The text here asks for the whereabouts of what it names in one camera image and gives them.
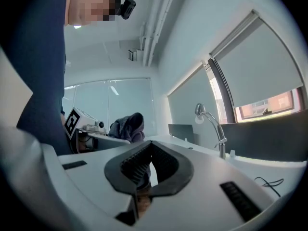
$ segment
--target roller blind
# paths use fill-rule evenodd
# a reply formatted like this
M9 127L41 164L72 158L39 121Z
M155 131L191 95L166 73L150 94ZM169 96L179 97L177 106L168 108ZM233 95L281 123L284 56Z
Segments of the roller blind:
M197 145L214 149L218 139L212 124L205 119L203 124L195 123L197 103L204 103L207 111L218 119L214 93L204 68L196 72L181 87L168 96L173 124L192 125Z
M230 88L234 107L271 98L303 85L289 51L260 18L215 59Z

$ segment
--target wall-mounted device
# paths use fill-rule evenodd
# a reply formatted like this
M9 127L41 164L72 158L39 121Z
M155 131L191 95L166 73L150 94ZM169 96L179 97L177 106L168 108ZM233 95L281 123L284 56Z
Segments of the wall-mounted device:
M133 62L141 62L143 59L143 51L140 49L129 49L128 58Z
M121 4L117 15L121 15L124 20L127 20L133 12L135 6L136 2L134 0L125 0L124 3Z

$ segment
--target person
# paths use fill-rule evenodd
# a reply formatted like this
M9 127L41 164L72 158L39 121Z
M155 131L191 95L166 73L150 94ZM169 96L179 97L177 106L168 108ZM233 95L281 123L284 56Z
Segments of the person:
M71 154L62 125L65 46L64 26L112 20L121 0L32 0L8 14L1 46L12 66L32 90L17 127L50 144L58 155Z

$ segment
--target dark blue shirt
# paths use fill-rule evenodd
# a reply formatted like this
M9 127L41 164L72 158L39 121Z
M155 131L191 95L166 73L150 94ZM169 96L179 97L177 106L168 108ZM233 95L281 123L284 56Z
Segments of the dark blue shirt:
M17 127L52 145L58 155L72 153L60 118L64 95L65 4L66 0L32 0L24 4L10 40L2 46L33 92Z

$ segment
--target white table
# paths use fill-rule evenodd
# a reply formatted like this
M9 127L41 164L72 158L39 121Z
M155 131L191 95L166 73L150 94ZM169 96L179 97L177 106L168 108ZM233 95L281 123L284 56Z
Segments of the white table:
M178 139L171 135L158 135L158 136L146 137L145 140L161 141L165 143L179 145L186 148L192 147L193 150L195 151L203 152L205 154L210 154L217 157L219 156L219 152L216 150L211 150L199 145L195 145L187 141ZM275 161L245 158L240 156L235 156L234 158L230 158L229 154L226 154L226 161L228 161L230 164L235 166L237 169L242 171L245 175L247 175L249 178L253 180L256 177L262 177L268 182L270 182L284 178L284 182L281 185L275 187L275 190L281 196L295 189L307 165L306 161L275 162ZM155 170L154 167L151 166L151 173L152 173L151 182L156 183L157 179L155 179L156 174L154 170ZM260 186L262 186L265 183L261 179L257 179L256 182ZM277 194L270 187L262 187L262 189L266 191L273 200L277 200L279 198Z
M61 164L69 164L77 161L85 161L87 164L66 170L67 175L75 186L94 203L97 207L114 217L128 209L132 197L128 194L119 193L113 189L107 180L104 168L105 164L113 157L124 153L130 147L112 148L104 151L63 155L59 156Z

